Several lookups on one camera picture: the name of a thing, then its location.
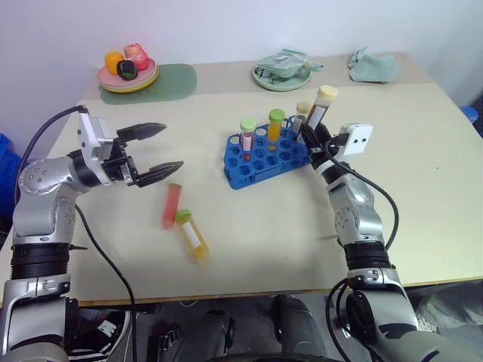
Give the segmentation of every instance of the white wall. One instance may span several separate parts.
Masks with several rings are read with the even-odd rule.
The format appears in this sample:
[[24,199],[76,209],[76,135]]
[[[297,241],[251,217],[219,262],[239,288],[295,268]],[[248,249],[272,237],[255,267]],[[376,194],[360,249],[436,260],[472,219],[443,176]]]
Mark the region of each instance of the white wall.
[[[107,51],[141,43],[160,63],[404,51],[459,104],[483,85],[480,0],[3,0],[0,132],[23,152],[74,105]],[[34,152],[45,156],[59,128]]]

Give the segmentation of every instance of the table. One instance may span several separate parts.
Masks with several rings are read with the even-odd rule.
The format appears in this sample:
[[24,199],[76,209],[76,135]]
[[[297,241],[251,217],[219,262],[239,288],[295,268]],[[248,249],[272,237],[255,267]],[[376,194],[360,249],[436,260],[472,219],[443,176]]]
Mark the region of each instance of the table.
[[[348,122],[374,126],[366,152],[351,165],[381,185],[398,205],[400,229],[389,255],[404,285],[481,278],[481,139],[424,71],[407,57],[398,57],[401,77],[394,84],[353,84],[341,75],[340,85],[334,79],[340,93],[325,123],[332,133]],[[246,68],[248,63],[234,66]],[[206,72],[215,69],[203,67]],[[324,77],[334,75],[320,73],[299,90],[275,93],[248,83],[242,89],[227,89],[228,83],[209,86],[202,83],[205,73],[197,70],[198,91],[184,100],[109,106],[88,90],[80,101],[113,130],[140,122],[168,125],[156,137],[129,144],[127,152],[139,171],[184,161],[172,177],[146,188],[117,183],[79,197],[92,232],[130,281],[139,302],[330,289],[345,277],[346,263],[336,242],[325,183],[308,165],[233,191],[223,174],[223,151],[241,118],[254,116],[262,124],[272,108],[294,113],[297,102],[314,99]],[[49,157],[78,148],[76,129],[74,115]],[[161,227],[172,179],[184,185],[180,207],[192,211],[210,247],[208,265],[191,262],[176,228]],[[387,238],[392,209],[374,194]],[[89,249],[71,252],[69,296],[81,305],[126,302],[121,281],[91,245],[80,219],[72,243]],[[2,283],[10,274],[10,258],[11,251],[4,247]]]

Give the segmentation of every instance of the black toy object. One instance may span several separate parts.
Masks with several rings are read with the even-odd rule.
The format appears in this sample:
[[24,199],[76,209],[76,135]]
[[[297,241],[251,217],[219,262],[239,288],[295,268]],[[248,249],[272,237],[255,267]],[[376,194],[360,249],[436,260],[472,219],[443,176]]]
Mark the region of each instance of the black toy object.
[[132,81],[137,77],[137,69],[130,60],[121,60],[116,66],[118,75],[125,81]]

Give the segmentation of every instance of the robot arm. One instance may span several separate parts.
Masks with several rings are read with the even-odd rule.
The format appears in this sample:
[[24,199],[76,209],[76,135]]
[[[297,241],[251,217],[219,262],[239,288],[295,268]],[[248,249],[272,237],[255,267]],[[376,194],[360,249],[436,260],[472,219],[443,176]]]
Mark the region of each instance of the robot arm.
[[480,360],[437,334],[417,330],[416,315],[386,252],[382,222],[374,209],[371,190],[332,161],[334,158],[350,168],[349,159],[364,151],[372,126],[347,124],[339,135],[331,137],[323,124],[315,132],[303,124],[301,133],[313,168],[328,184],[338,241],[346,254],[347,281],[352,288],[346,300],[351,335],[370,351],[373,360]]
[[124,180],[144,187],[183,164],[169,162],[139,174],[126,155],[131,140],[164,130],[163,124],[138,124],[115,137],[100,118],[80,113],[80,150],[68,157],[32,162],[19,178],[21,199],[14,211],[11,280],[5,283],[0,315],[0,356],[4,360],[67,360],[66,343],[75,331],[77,302],[61,297],[70,289],[67,273],[75,224],[75,200],[97,185]]

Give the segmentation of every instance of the green plate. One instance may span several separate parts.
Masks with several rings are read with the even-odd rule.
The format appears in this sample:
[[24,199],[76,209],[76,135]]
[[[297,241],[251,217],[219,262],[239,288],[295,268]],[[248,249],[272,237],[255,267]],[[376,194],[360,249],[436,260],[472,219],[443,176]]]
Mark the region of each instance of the green plate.
[[308,69],[300,70],[294,77],[289,79],[274,76],[262,77],[260,76],[261,69],[259,66],[254,66],[251,70],[251,74],[259,85],[275,92],[293,91],[307,83],[310,77],[310,71]]
[[193,94],[198,80],[192,66],[163,64],[158,68],[158,78],[147,88],[133,93],[117,94],[100,87],[100,98],[107,104],[132,104],[180,100]]

